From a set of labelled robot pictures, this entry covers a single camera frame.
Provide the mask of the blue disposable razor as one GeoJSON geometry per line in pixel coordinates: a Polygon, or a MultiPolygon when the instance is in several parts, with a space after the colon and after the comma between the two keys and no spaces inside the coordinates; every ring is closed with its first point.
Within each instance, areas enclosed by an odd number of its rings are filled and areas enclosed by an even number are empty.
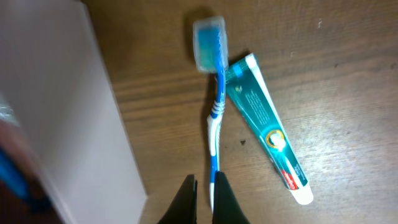
{"type": "Polygon", "coordinates": [[[16,197],[28,205],[30,212],[46,212],[52,208],[52,203],[47,196],[34,198],[29,191],[27,179],[3,148],[1,148],[1,180],[16,197]]]}

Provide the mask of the blue white toothbrush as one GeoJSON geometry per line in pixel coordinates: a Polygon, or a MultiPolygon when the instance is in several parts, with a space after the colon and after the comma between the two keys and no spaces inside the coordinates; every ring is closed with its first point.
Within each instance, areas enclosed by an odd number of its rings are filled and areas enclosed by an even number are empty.
{"type": "Polygon", "coordinates": [[[193,23],[193,52],[197,69],[214,73],[216,95],[207,117],[208,148],[211,157],[209,198],[215,207],[216,173],[220,170],[220,132],[226,101],[226,70],[228,68],[228,39],[222,16],[208,17],[193,23]]]}

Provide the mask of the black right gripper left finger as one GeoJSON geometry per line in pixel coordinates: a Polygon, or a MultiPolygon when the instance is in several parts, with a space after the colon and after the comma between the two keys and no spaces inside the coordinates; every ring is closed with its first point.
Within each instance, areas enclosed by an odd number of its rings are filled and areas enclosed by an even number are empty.
{"type": "Polygon", "coordinates": [[[186,176],[158,224],[197,224],[197,180],[186,176]]]}

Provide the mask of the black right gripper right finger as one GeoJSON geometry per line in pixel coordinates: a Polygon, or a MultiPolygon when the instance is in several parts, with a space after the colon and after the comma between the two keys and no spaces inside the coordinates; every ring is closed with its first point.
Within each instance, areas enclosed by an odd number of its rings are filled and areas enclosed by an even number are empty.
{"type": "Polygon", "coordinates": [[[217,172],[212,224],[249,224],[224,172],[217,172]]]}

